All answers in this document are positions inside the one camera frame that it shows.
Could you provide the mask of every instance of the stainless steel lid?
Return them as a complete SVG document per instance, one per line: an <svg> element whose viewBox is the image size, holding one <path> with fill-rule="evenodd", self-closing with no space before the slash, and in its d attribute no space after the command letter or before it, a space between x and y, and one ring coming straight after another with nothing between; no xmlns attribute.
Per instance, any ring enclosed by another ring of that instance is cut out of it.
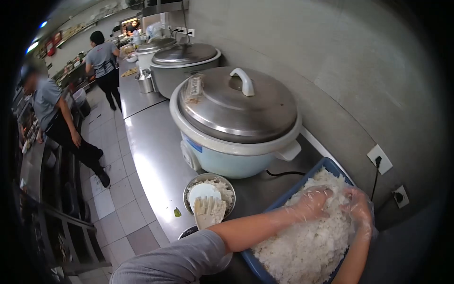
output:
<svg viewBox="0 0 454 284"><path fill-rule="evenodd" d="M216 56L216 49L204 43L181 44L158 51L152 62L156 65L186 65L202 62Z"/></svg>
<svg viewBox="0 0 454 284"><path fill-rule="evenodd" d="M139 45L139 47L136 50L136 53L138 53L140 55L153 53L164 47L174 45L175 43L176 43L176 40L171 39L171 38L152 39L150 43Z"/></svg>
<svg viewBox="0 0 454 284"><path fill-rule="evenodd" d="M286 86L247 68L217 67L191 76L178 94L178 107L201 132L244 144L282 137L297 117Z"/></svg>

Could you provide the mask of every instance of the gloved hand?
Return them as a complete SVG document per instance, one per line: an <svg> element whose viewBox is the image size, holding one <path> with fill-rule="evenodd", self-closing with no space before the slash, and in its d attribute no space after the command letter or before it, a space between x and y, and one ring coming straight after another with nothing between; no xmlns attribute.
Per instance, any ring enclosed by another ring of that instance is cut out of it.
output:
<svg viewBox="0 0 454 284"><path fill-rule="evenodd" d="M309 222L330 215L323 211L328 198L333 195L326 186L311 186L301 196L300 200L287 210L292 210L299 222Z"/></svg>
<svg viewBox="0 0 454 284"><path fill-rule="evenodd" d="M363 233L365 238L370 238L374 230L373 216L371 214L372 202L362 190L355 187L345 188L344 194L349 199L349 203L339 205L339 208L350 215L358 227L357 232Z"/></svg>

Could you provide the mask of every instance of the hand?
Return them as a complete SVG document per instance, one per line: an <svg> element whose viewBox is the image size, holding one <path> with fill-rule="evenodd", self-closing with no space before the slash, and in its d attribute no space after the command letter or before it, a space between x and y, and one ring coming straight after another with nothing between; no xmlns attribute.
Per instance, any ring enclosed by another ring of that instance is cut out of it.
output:
<svg viewBox="0 0 454 284"><path fill-rule="evenodd" d="M372 216L369 209L369 198L360 189L347 187L344 193L349 197L350 202L345 205L340 205L339 208L350 214L350 217L358 223L358 225L372 226Z"/></svg>
<svg viewBox="0 0 454 284"><path fill-rule="evenodd" d="M300 200L290 206L295 217L300 222L309 222L330 215L323 211L323 206L328 198L333 195L332 190L326 186L311 186L301 196Z"/></svg>
<svg viewBox="0 0 454 284"><path fill-rule="evenodd" d="M77 132L76 130L71 131L71 138L73 139L74 145L79 148L80 144L82 143L82 137L80 137L79 132Z"/></svg>

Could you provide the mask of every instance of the tiled floor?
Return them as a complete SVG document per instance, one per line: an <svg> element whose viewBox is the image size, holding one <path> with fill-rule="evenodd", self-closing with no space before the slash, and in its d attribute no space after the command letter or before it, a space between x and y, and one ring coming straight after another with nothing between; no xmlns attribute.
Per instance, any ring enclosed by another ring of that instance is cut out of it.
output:
<svg viewBox="0 0 454 284"><path fill-rule="evenodd" d="M112 267L79 275L83 284L108 283L123 261L169 243L142 188L119 110L113 112L104 92L96 87L87 94L92 110L82 123L82 137L101 148L100 163L110 177L104 188L93 171L80 166L84 199L97 229L99 246Z"/></svg>

